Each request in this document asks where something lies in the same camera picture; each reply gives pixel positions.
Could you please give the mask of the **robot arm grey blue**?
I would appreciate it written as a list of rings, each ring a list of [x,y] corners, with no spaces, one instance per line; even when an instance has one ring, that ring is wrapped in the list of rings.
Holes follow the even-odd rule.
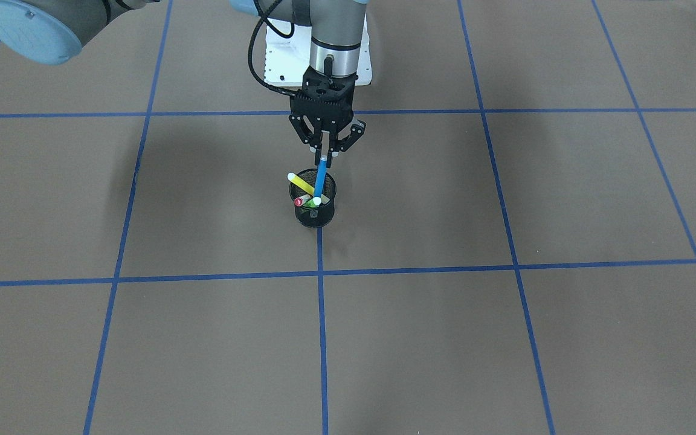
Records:
[[[43,65],[60,65],[125,12],[146,1],[0,1],[0,41]],[[330,166],[364,135],[353,96],[364,35],[365,1],[234,1],[238,11],[257,17],[248,45],[248,68],[260,85],[288,97],[288,116],[299,140],[315,152],[315,164]],[[273,20],[311,28],[309,65],[301,88],[291,91],[265,82],[253,66],[255,40]]]

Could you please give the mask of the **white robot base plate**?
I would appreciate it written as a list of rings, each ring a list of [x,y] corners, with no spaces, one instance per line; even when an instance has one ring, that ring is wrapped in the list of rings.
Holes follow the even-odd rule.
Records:
[[[282,38],[272,30],[267,30],[263,79],[266,83],[276,86],[299,86],[306,69],[310,66],[315,68],[315,65],[311,63],[312,55],[322,59],[328,54],[334,56],[333,72],[346,72],[348,66],[356,66],[356,86],[370,85],[373,72],[366,21],[364,21],[359,49],[353,51],[327,50],[313,44],[311,27],[295,25],[294,35],[289,39]]]

